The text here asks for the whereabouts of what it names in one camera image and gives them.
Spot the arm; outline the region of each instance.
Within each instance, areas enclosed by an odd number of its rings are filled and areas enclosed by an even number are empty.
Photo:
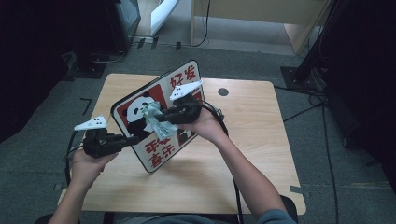
[[[179,128],[198,133],[218,148],[253,215],[260,217],[269,209],[286,211],[274,185],[242,154],[210,112],[202,110],[193,124],[182,124]]]
[[[83,150],[73,157],[73,171],[70,185],[49,223],[78,223],[84,198],[97,176],[104,171],[105,165],[117,157],[108,155],[99,159],[92,158]]]

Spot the hand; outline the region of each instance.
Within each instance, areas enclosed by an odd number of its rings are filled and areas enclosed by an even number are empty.
[[[227,136],[222,130],[218,121],[213,115],[206,109],[201,110],[201,114],[194,123],[191,124],[179,124],[179,129],[191,130],[198,133],[201,137],[210,142],[214,142],[215,139],[222,136]]]
[[[96,159],[85,154],[84,150],[78,150],[73,157],[71,183],[89,189],[99,174],[104,171],[105,165],[114,160],[117,155],[118,153],[115,153]]]

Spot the cable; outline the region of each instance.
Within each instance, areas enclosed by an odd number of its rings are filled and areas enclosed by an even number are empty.
[[[335,186],[334,172],[332,170],[332,160],[331,160],[331,157],[330,157],[329,139],[327,137],[325,106],[322,107],[322,116],[323,116],[324,139],[325,139],[325,142],[326,142],[327,161],[329,163],[330,175],[332,177],[332,191],[334,192],[335,223],[338,224],[340,222],[340,220],[339,220],[339,215],[338,215],[337,187]]]
[[[74,152],[74,151],[76,151],[76,150],[78,150],[78,149],[80,149],[80,148],[82,148],[82,147],[83,147],[83,145],[81,145],[81,146],[79,146],[79,147],[73,147],[73,148],[70,149],[70,151],[67,153],[67,156],[70,155],[70,153],[72,153],[72,152]]]
[[[323,80],[323,75],[318,71],[317,67],[313,67],[311,69],[311,74],[315,78],[315,81],[324,89],[327,86],[327,83]]]
[[[201,11],[204,11],[204,1],[201,1]],[[201,17],[201,22],[202,22],[202,25],[204,26],[206,32],[208,32],[208,30],[207,30],[208,29],[208,26],[207,26],[208,15],[209,15],[209,12],[206,12],[206,20],[204,20],[204,17]],[[210,40],[207,39],[206,45],[208,45],[209,43],[210,43]]]
[[[74,139],[75,139],[77,133],[78,133],[78,131],[73,131],[73,134],[72,134],[72,136],[71,136],[71,138],[70,138],[70,141],[69,141],[69,145],[68,145],[67,150],[66,150],[66,157],[65,157],[65,163],[66,163],[66,165],[65,165],[65,167],[64,167],[64,175],[65,175],[65,177],[66,177],[67,186],[69,186],[70,181],[71,181],[71,176],[70,176],[70,164],[69,164],[69,154],[70,154],[71,151],[74,151],[74,150],[75,150],[75,149],[72,148],[72,145],[73,145],[73,141],[74,141]]]
[[[326,34],[326,30],[328,29],[328,25],[329,25],[330,20],[333,18],[334,14],[336,13],[335,12],[336,9],[339,7],[338,5],[340,3],[340,0],[335,0],[335,1],[332,2],[330,14],[326,18],[326,21],[325,21],[324,25],[319,27],[318,37],[317,37],[317,40],[316,40],[316,43],[315,43],[315,45],[318,44],[318,46],[315,47],[315,49],[318,48],[318,57],[315,60],[311,60],[312,62],[310,62],[309,65],[308,65],[309,69],[311,70],[311,72],[312,72],[312,69],[314,67],[316,67],[318,63],[324,62],[326,64],[329,64],[329,62],[330,62],[330,57],[323,56],[322,39],[323,39],[323,36]]]
[[[194,48],[196,48],[196,47],[199,47],[199,46],[201,46],[204,42],[205,42],[205,40],[206,40],[206,38],[207,38],[207,30],[208,30],[208,27],[207,27],[207,21],[209,20],[209,11],[210,11],[210,0],[209,0],[209,2],[207,3],[207,10],[206,10],[206,26],[205,26],[205,36],[204,36],[204,39],[201,41],[201,43],[199,43],[199,44],[197,44],[197,45],[191,45],[190,47],[194,47]]]
[[[202,101],[202,102],[207,104],[207,105],[209,105],[210,107],[206,106],[206,105],[200,105],[200,106],[202,108],[208,110],[213,115],[213,117],[215,117],[215,119],[218,121],[218,123],[220,124],[221,128],[223,129],[223,131],[228,136],[228,130],[227,130],[225,124],[224,124],[224,121],[223,121],[224,116],[222,115],[221,110],[216,109],[212,104],[210,104],[210,103],[208,103],[206,101]],[[239,193],[239,188],[236,185],[234,179],[233,179],[233,187],[235,188],[236,206],[238,208],[238,222],[239,222],[239,224],[244,224],[244,216],[242,214],[241,196],[240,196],[240,193]]]
[[[280,89],[282,91],[292,91],[292,92],[297,92],[297,93],[301,93],[301,94],[306,94],[309,95],[312,92],[311,91],[297,91],[297,90],[292,90],[292,89],[288,89],[288,88],[284,88],[284,87],[278,87],[278,86],[274,86],[275,89]]]
[[[124,51],[123,53],[122,53],[122,55],[118,58],[118,59],[116,59],[116,60],[112,60],[112,61],[93,61],[94,63],[116,63],[116,62],[118,62],[119,60],[121,60],[121,58],[123,58],[124,56],[125,56],[125,54],[126,54],[126,51]]]
[[[314,97],[319,99],[319,103],[318,104],[314,104],[313,103],[312,99]],[[299,113],[291,116],[288,119],[284,119],[283,122],[286,122],[286,121],[288,121],[290,119],[294,119],[295,117],[303,114],[304,112],[306,112],[306,111],[308,111],[308,110],[310,110],[312,108],[321,106],[321,108],[322,108],[322,119],[323,119],[323,129],[324,129],[324,138],[325,138],[325,145],[326,145],[327,161],[329,163],[330,175],[331,175],[331,178],[332,178],[332,191],[334,193],[335,223],[338,224],[339,223],[338,196],[337,196],[337,188],[335,186],[334,172],[332,170],[332,159],[331,159],[331,156],[330,156],[329,138],[328,138],[327,125],[326,125],[326,114],[325,114],[325,108],[328,105],[328,100],[327,99],[322,99],[321,97],[325,97],[324,92],[322,92],[322,91],[311,92],[309,94],[308,102],[312,106],[309,107],[306,110],[300,111]]]

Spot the sleeve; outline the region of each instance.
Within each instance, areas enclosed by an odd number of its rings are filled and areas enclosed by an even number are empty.
[[[289,214],[279,209],[266,211],[259,218],[258,224],[296,224]]]

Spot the sign board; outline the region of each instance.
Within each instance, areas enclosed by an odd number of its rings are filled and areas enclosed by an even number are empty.
[[[155,78],[139,90],[132,92],[116,102],[111,108],[111,115],[126,137],[137,136],[139,143],[132,146],[134,153],[145,169],[152,173],[175,156],[197,134],[186,130],[177,130],[177,134],[160,140],[141,110],[145,105],[159,102],[161,109],[173,106],[169,99],[175,86],[201,80],[196,61],[188,61],[181,66]],[[204,101],[204,91],[199,86],[192,91],[199,101]]]

